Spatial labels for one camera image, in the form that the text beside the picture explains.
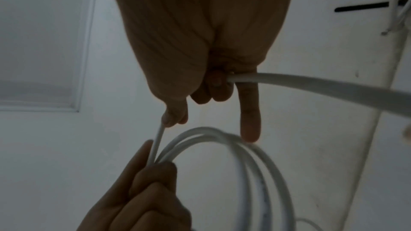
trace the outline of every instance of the coiled cable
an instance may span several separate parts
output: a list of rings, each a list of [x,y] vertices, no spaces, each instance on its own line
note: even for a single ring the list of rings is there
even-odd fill
[[[233,83],[249,82],[286,86],[411,117],[411,94],[404,92],[284,74],[233,74],[227,77],[227,81]],[[250,178],[248,176],[247,168],[249,168],[255,176],[259,204],[262,209],[259,230],[272,230],[272,208],[268,188],[260,168],[250,153],[254,153],[264,163],[274,181],[281,206],[281,230],[295,231],[296,222],[304,222],[311,225],[317,231],[323,231],[313,221],[295,217],[290,192],[281,172],[270,157],[257,145],[246,143],[241,137],[225,133],[216,128],[198,127],[185,131],[174,138],[156,159],[163,133],[164,126],[161,124],[154,139],[147,165],[164,161],[173,161],[185,149],[199,143],[216,142],[227,146],[231,151],[237,165],[237,172],[240,180],[240,207],[239,212],[237,213],[235,231],[249,231],[251,225],[252,199],[250,194]]]

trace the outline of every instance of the wire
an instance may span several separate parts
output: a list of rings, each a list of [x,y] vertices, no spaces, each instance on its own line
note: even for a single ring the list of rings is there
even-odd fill
[[[267,83],[306,90],[411,117],[411,94],[409,93],[283,74],[235,74],[229,75],[227,80],[229,82]],[[247,167],[255,176],[259,204],[262,209],[259,230],[271,231],[272,229],[272,208],[267,184],[259,166],[250,153],[254,153],[263,162],[274,181],[281,206],[281,230],[295,231],[296,222],[304,222],[311,225],[317,231],[323,231],[313,221],[295,217],[290,192],[281,172],[270,157],[257,145],[246,143],[241,137],[225,133],[216,128],[198,127],[185,131],[174,138],[156,159],[163,133],[164,126],[161,124],[154,139],[147,165],[173,161],[184,150],[199,143],[216,142],[229,148],[235,159],[240,180],[240,207],[237,213],[235,231],[249,231],[251,225],[252,198]]]

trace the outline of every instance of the human hand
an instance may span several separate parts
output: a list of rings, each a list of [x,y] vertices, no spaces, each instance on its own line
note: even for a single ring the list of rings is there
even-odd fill
[[[162,121],[188,120],[187,101],[226,101],[228,73],[256,72],[282,27],[290,0],[117,0],[151,92],[165,102]],[[257,84],[239,83],[241,136],[260,136]]]
[[[190,212],[176,197],[173,163],[145,168],[152,142],[134,155],[90,209],[77,231],[190,231]]]

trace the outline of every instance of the cable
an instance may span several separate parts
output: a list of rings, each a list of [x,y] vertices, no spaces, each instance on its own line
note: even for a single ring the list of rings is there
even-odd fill
[[[411,94],[408,93],[283,74],[235,74],[229,75],[227,80],[229,82],[267,83],[306,90],[411,117]],[[237,213],[235,231],[249,231],[251,225],[252,199],[247,167],[255,175],[255,185],[259,194],[259,204],[262,212],[259,230],[271,231],[272,229],[272,208],[267,184],[250,153],[254,153],[263,162],[274,181],[281,206],[281,230],[295,231],[296,222],[304,222],[311,225],[317,231],[323,231],[313,221],[295,217],[290,192],[281,172],[270,157],[257,145],[246,143],[241,137],[225,133],[219,129],[198,127],[185,131],[174,138],[156,159],[163,133],[164,126],[161,124],[154,139],[147,165],[173,161],[185,149],[199,143],[216,142],[229,148],[235,159],[240,180],[240,207]]]

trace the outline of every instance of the pinky finger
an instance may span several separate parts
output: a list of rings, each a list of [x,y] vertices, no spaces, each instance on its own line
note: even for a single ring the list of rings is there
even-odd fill
[[[157,211],[146,212],[130,231],[191,231],[189,226]]]

